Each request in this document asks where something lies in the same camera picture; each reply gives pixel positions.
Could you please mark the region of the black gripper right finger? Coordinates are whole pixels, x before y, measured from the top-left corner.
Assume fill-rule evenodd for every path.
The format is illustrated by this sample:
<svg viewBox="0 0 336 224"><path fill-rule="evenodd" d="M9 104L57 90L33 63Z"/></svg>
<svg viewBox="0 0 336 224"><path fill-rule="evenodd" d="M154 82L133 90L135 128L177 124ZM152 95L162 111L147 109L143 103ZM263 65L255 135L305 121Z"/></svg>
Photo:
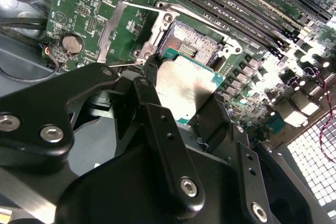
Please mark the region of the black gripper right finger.
<svg viewBox="0 0 336 224"><path fill-rule="evenodd" d="M208 153L227 162L230 192L243 223L329 223L330 218L283 156L267 141L249 145L214 93L197 111L198 132Z"/></svg>

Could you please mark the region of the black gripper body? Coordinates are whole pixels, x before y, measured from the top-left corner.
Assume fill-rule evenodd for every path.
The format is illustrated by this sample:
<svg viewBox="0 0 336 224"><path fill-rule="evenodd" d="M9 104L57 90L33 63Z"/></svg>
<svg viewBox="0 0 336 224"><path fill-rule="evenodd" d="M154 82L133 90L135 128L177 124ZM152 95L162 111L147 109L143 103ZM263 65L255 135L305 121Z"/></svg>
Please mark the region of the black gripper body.
<svg viewBox="0 0 336 224"><path fill-rule="evenodd" d="M187 147L205 191L205 204L186 218L173 213L177 203L162 194L149 147L116 156L76 179L63 193L57 223L254 223L256 153L243 146L237 167Z"/></svg>

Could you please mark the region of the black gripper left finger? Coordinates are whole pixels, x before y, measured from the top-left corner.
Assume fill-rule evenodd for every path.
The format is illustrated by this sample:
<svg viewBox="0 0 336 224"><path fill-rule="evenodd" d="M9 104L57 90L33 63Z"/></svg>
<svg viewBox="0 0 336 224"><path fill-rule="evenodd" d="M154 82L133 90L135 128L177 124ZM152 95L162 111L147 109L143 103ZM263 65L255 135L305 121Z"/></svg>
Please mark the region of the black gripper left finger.
<svg viewBox="0 0 336 224"><path fill-rule="evenodd" d="M119 80L113 69L92 63L2 97L1 166L29 173L62 168L83 105L100 91L114 91ZM163 196L177 203L173 213L186 218L198 212L205 204L202 183L153 83L137 77L126 93L115 91L113 99L121 105L117 133L129 142L124 153L147 145Z"/></svg>

